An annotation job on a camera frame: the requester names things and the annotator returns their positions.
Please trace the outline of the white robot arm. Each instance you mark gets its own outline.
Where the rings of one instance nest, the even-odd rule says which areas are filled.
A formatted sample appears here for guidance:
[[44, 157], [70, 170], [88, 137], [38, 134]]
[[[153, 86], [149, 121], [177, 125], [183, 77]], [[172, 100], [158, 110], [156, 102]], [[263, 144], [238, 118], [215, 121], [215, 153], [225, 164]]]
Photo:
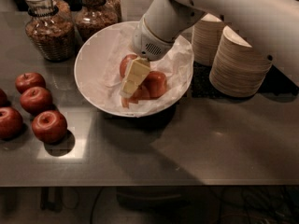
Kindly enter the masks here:
[[299, 77], [296, 0], [153, 0], [132, 37], [133, 51], [158, 61], [205, 14], [221, 19], [293, 83]]

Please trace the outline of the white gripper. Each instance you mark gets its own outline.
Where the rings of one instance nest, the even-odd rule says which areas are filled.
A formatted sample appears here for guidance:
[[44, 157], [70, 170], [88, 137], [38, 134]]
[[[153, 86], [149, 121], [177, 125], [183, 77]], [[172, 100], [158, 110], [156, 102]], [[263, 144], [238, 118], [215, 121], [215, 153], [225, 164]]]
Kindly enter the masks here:
[[173, 47], [175, 40], [170, 20], [155, 20], [151, 16], [141, 18], [133, 33], [132, 48], [142, 58], [137, 57], [128, 63], [121, 82], [122, 97], [130, 98], [136, 92], [150, 73], [149, 60], [161, 60]]

